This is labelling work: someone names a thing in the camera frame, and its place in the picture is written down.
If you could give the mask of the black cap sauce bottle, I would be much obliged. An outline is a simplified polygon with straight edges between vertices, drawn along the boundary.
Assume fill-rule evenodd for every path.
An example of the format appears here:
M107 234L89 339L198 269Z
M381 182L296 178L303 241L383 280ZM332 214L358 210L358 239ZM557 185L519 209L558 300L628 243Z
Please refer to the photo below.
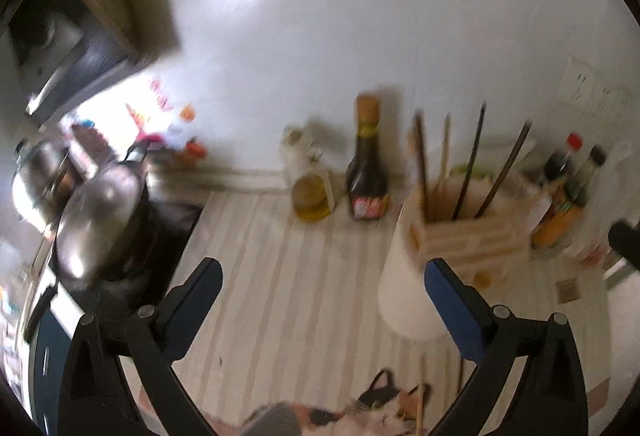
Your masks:
M584 165L556 189L548 211L530 238L533 248L552 248L567 234L586 209L591 183L607 157L601 145L593 145Z

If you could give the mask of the steel wok lid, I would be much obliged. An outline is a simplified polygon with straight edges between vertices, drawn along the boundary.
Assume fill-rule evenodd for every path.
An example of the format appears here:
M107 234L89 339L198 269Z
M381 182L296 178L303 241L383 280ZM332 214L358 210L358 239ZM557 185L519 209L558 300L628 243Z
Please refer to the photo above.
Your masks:
M142 163L120 162L99 171L64 208L54 243L58 275L79 286L124 278L149 209Z

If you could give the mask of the dark chopstick in holder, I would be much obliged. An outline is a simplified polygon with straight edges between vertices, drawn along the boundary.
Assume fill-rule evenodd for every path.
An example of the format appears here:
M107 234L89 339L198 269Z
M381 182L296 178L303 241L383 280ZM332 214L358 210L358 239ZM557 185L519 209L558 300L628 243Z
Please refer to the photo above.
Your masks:
M486 213L486 211L488 210L488 207L494 200L496 194L501 188L501 185L503 184L504 180L506 180L506 176L509 174L509 171L511 170L516 159L518 158L518 154L520 154L521 149L523 148L523 145L528 137L528 134L529 134L530 128L532 128L532 125L533 123L531 121L526 121L524 123L520 133L518 134L518 137L516 138L515 143L513 144L513 147L510 151L508 158L502 165L497 178L495 179L494 183L491 185L491 188L487 193L486 197L484 198L484 201L480 204L480 207L478 208L476 214L474 215L475 219L482 218Z
M475 129L475 135L474 135L470 157L469 157L468 163L466 164L464 178L462 181L462 185L460 187L457 203L456 203L456 206L454 207L454 213L452 214L452 217L451 217L453 221L456 221L459 218L460 213L462 211L462 206L466 198L466 193L468 193L468 188L469 188L473 168L476 161L477 151L478 151L478 148L480 147L480 138L482 137L482 133L483 133L485 116L486 116L486 108L487 108L487 102L483 101L482 106L480 107L480 116L478 116L478 121Z
M428 203L430 190L428 189L427 157L425 152L423 112L421 110L416 110L416 113L414 113L413 125L414 137L416 138L416 157L418 158L420 191L422 196L422 218L423 222L427 223L428 219L430 219L430 203Z

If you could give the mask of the dark soy sauce bottle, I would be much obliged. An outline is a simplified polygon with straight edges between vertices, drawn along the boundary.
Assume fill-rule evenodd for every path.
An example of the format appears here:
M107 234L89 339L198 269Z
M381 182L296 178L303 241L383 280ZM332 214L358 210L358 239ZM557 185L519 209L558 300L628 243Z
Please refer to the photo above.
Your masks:
M355 102L356 152L346 171L350 214L355 220L377 221L388 205L388 177L378 151L380 100L371 93L360 93Z

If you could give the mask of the striped cat table mat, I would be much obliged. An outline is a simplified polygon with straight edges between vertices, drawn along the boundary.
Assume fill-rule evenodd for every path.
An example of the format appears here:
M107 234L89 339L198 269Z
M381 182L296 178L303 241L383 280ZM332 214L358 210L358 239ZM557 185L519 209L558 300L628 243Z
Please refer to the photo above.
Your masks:
M345 205L317 223L299 221L286 194L209 196L178 263L181 283L202 258L224 268L224 287L176 374L198 408L226 422L295 400L339 409L376 372L401 387L432 387L433 426L472 372L446 335L402 338L378 313L378 281L397 214L359 222Z

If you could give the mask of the red cap sauce bottle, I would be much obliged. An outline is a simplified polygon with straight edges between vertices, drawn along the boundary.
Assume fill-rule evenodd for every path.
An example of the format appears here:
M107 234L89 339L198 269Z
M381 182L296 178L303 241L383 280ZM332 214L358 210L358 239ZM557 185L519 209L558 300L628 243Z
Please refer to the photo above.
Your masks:
M578 133L570 133L564 143L554 150L547 162L544 163L540 175L540 183L548 185L569 175L573 170L574 158L581 149L582 136L578 135Z

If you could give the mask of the light wooden chopstick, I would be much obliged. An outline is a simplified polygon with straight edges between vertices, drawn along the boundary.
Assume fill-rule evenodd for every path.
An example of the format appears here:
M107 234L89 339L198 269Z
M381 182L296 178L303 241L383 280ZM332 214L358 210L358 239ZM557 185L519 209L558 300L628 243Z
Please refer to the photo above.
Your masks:
M416 436L421 436L423 433L423 416L424 416L424 378L426 374L426 357L421 355L419 360L419 384L416 391Z

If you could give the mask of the clear oil bottle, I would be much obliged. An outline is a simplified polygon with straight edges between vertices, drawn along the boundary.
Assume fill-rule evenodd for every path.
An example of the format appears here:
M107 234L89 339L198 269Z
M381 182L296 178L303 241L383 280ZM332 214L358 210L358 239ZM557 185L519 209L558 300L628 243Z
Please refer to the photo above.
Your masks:
M322 150L307 128L285 127L279 145L292 208L303 222L318 222L334 211L336 200Z

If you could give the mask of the black induction cooker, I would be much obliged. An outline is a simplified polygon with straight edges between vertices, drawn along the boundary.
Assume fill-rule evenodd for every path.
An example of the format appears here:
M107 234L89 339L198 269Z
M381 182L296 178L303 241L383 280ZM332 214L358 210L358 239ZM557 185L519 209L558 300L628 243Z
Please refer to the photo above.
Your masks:
M88 285L64 274L55 254L49 267L82 311L129 317L164 297L202 211L194 204L151 202L149 220L125 259Z

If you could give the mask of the white wall socket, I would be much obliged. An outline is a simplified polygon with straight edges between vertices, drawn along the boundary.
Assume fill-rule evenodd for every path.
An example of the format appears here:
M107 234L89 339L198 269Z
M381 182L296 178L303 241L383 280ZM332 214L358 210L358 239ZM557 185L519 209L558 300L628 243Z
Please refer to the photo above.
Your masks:
M571 56L560 80L556 99L582 114L616 123L634 101L631 92L610 84L589 64Z

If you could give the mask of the range hood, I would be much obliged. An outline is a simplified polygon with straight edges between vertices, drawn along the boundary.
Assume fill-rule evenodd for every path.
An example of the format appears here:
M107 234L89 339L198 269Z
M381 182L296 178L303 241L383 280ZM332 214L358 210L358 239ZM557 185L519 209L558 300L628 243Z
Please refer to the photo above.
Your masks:
M88 0L23 0L9 20L25 114L39 127L142 66L143 55Z

